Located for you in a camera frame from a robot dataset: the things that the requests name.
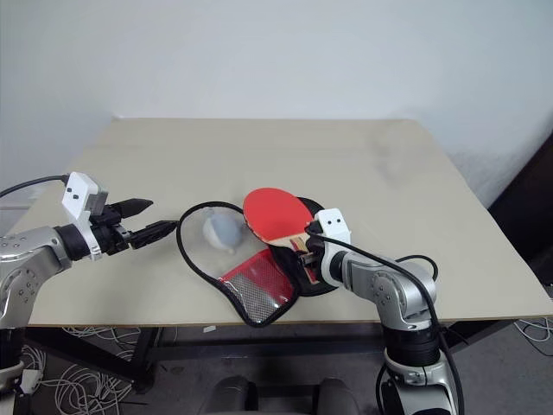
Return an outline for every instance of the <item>white wall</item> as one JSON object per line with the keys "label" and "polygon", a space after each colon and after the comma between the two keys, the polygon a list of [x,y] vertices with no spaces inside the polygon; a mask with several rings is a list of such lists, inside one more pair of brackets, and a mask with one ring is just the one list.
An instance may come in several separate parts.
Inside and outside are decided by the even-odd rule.
{"label": "white wall", "polygon": [[553,126],[547,0],[0,2],[0,188],[114,115],[406,117],[487,205]]}

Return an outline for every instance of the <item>gray floor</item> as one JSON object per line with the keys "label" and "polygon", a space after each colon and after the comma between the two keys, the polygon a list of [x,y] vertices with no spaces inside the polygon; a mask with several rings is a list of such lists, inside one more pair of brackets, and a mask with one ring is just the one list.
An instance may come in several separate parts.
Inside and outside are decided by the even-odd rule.
{"label": "gray floor", "polygon": [[[344,325],[340,332],[365,333],[375,325]],[[278,326],[267,329],[241,327],[238,335],[317,335],[336,330],[322,325]],[[166,337],[174,331],[168,329]],[[221,338],[237,335],[236,328],[221,327],[203,334],[201,328],[180,329],[179,341],[189,338]],[[543,345],[553,353],[553,341]],[[455,354],[466,395],[467,414],[550,414],[553,413],[553,359],[543,357],[509,326]],[[215,383],[234,374],[264,385],[316,384],[325,377],[337,377],[353,390],[365,414],[376,414],[374,380],[382,364],[380,354],[336,354],[279,359],[206,359],[165,361],[157,367],[156,384],[145,395],[126,400],[147,405],[122,405],[125,415],[196,414]],[[66,367],[64,361],[48,360],[48,377]],[[42,387],[34,397],[36,415],[55,414],[54,389]],[[308,412],[309,399],[263,399],[262,410]]]}

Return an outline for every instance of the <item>robotic arm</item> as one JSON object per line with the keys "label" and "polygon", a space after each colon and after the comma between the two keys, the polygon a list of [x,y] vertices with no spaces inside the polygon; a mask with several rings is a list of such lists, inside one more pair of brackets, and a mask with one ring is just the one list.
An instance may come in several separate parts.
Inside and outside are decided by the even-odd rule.
{"label": "robotic arm", "polygon": [[0,238],[0,398],[18,388],[23,364],[23,328],[29,323],[36,296],[52,276],[73,261],[113,255],[131,246],[141,248],[169,235],[176,221],[161,220],[138,232],[121,220],[140,214],[153,202],[129,199],[105,204],[107,191],[83,173],[67,180],[62,205],[72,222],[63,227],[39,227]]}
{"label": "robotic arm", "polygon": [[[385,414],[457,415],[439,328],[418,287],[402,272],[331,242],[350,244],[350,231],[339,209],[321,210],[307,231],[312,236],[308,249],[319,258],[324,280],[343,285],[377,306],[386,346],[385,370],[390,375],[381,388],[377,385]],[[420,265],[385,262],[414,275],[435,301],[434,280]]]}

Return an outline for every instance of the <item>table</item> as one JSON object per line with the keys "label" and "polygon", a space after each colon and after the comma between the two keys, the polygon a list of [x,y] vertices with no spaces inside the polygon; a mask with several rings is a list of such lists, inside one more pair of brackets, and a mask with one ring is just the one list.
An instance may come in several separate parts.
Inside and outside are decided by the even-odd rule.
{"label": "table", "polygon": [[[337,207],[355,245],[392,258],[421,253],[437,262],[438,316],[483,321],[460,326],[465,336],[497,320],[553,313],[529,267],[439,145],[412,120],[117,120],[65,169],[73,170],[103,183],[108,201],[155,201],[125,220],[131,230],[176,220],[203,201],[240,205],[259,187]],[[60,198],[59,185],[49,187],[16,230],[65,224]],[[300,298],[278,322],[377,320],[371,303],[336,290]],[[230,303],[187,267],[174,237],[140,253],[76,263],[44,284],[30,320],[31,326],[240,322]]]}

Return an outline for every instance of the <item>black table frame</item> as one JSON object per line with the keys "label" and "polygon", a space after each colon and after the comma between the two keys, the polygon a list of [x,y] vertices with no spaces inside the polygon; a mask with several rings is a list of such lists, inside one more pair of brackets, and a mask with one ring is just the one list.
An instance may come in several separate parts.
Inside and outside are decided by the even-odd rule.
{"label": "black table frame", "polygon": [[[456,322],[445,338],[453,352],[470,346],[506,327],[512,320]],[[59,328],[29,327],[25,340],[66,361],[88,367],[131,383],[137,393],[146,393],[154,385],[155,364],[206,358],[277,357],[306,354],[348,354],[382,352],[379,336],[275,337],[261,339],[217,340],[163,344],[161,327],[142,328],[134,354],[126,361]]]}

